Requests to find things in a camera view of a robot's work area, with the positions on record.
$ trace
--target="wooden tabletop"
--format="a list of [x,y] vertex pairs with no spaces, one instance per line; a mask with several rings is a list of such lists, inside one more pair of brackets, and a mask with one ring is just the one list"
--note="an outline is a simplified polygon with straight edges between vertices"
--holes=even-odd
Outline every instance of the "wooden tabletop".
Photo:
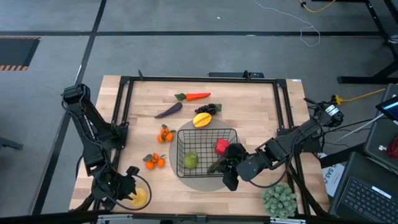
[[[96,108],[105,121],[111,122],[120,76],[104,76],[99,90]],[[287,80],[290,104],[294,124],[300,125],[309,119],[304,91],[300,80]],[[174,105],[176,93],[210,92],[211,96],[196,101],[184,101],[178,113],[162,119],[154,116]],[[282,89],[279,90],[284,123],[287,117],[283,103]],[[172,214],[208,214],[208,215],[267,215],[261,203],[259,189],[239,178],[237,191],[230,192],[226,187],[213,192],[200,192],[187,187],[175,175],[169,158],[162,169],[147,170],[142,158],[150,153],[168,154],[169,144],[160,144],[156,140],[160,126],[166,124],[178,130],[195,116],[194,109],[208,103],[221,103],[223,111],[214,118],[228,123],[237,131],[240,142],[248,152],[253,152],[258,145],[276,137],[278,128],[277,113],[271,84],[266,83],[209,83],[209,82],[142,82],[135,81],[129,109],[129,133],[126,147],[121,154],[118,171],[126,174],[129,166],[140,168],[140,175],[145,178],[153,193],[149,206],[139,213]],[[329,201],[323,183],[320,163],[310,153],[301,154],[305,183],[315,200],[328,210]],[[276,170],[263,170],[253,182],[267,185],[275,182],[285,167]],[[76,208],[90,194],[93,178],[87,177],[84,166],[80,166],[70,208]],[[295,185],[298,211],[303,213],[299,188]],[[131,207],[128,200],[121,203]],[[115,206],[115,212],[128,212]]]

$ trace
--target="floor mat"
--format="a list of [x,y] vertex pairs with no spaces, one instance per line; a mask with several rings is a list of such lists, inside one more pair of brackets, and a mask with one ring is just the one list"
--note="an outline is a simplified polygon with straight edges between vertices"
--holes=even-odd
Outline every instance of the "floor mat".
[[0,71],[27,70],[40,37],[0,36]]

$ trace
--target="wire basket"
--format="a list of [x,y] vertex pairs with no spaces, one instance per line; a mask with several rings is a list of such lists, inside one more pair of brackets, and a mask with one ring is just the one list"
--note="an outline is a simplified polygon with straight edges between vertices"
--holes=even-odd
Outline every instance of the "wire basket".
[[[179,177],[222,177],[215,172],[207,174],[208,168],[221,156],[215,152],[217,139],[227,140],[230,144],[238,143],[235,129],[191,129],[179,130],[177,134],[177,175]],[[184,155],[195,152],[198,165],[194,169],[184,166]]]

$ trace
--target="gray carpet floor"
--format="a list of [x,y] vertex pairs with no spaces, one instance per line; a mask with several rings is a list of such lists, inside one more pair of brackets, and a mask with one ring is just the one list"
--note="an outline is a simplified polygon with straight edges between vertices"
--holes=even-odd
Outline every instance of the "gray carpet floor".
[[[0,0],[2,30],[91,30],[100,0]],[[258,1],[311,22],[320,31],[375,31],[362,3],[332,5],[310,14],[299,2]],[[397,26],[382,1],[373,1],[386,30]],[[309,2],[311,8],[325,5]],[[108,1],[100,31],[132,30],[271,30],[299,31],[303,24],[253,1]],[[315,43],[316,37],[304,37]],[[60,94],[73,84],[88,37],[43,37],[28,71],[0,72],[0,136],[24,144],[22,151],[0,150],[0,217],[30,212],[63,114]],[[315,101],[332,94],[351,98],[384,88],[382,85],[339,85],[340,75],[370,76],[392,62],[378,37],[322,37],[307,47],[299,37],[150,36],[97,37],[83,77],[96,101],[103,75],[203,76],[208,72],[263,72],[267,78],[299,78],[305,94]],[[381,94],[343,104],[345,123],[374,117]],[[332,142],[341,133],[331,133]],[[342,143],[365,140],[366,131]],[[75,183],[75,165],[82,145],[70,123],[44,213],[68,210]],[[343,147],[326,147],[326,153]]]

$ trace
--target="red object on desk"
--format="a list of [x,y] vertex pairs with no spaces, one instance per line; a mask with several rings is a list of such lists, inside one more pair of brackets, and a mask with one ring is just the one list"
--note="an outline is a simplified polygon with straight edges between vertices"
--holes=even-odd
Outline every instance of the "red object on desk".
[[394,159],[398,158],[398,136],[396,136],[388,146],[388,155]]
[[225,149],[226,149],[227,146],[229,146],[229,142],[227,140],[217,139],[217,144],[216,144],[216,147],[215,147],[215,151],[219,155],[224,156]]

